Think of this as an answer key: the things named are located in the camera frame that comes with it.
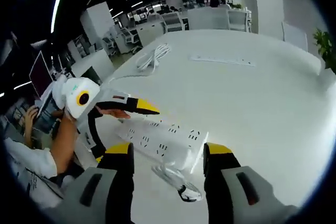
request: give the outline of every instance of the hand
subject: hand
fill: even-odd
[[[37,116],[37,113],[38,113],[38,107],[36,106],[31,106],[26,114],[25,114],[25,129],[26,131],[30,131],[32,130],[33,128],[33,120],[34,118]]]
[[[130,115],[128,115],[126,112],[123,110],[102,110],[98,106],[96,106],[96,109],[99,111],[100,114],[102,115],[111,115],[114,116],[115,118],[120,118],[120,119],[129,119],[131,118]]]

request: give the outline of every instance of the white shirt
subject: white shirt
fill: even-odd
[[[50,150],[32,150],[10,138],[5,140],[5,146],[14,176],[23,190],[29,193],[40,208],[56,207],[62,200],[61,191],[45,179],[57,175],[56,163]]]

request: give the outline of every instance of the person's arm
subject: person's arm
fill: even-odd
[[[33,120],[38,113],[38,108],[36,106],[31,106],[25,114],[25,144],[29,148],[33,148],[32,139],[32,129],[33,129]]]
[[[66,115],[63,116],[56,138],[50,148],[57,167],[57,174],[64,173],[72,159],[77,139],[77,127]]]

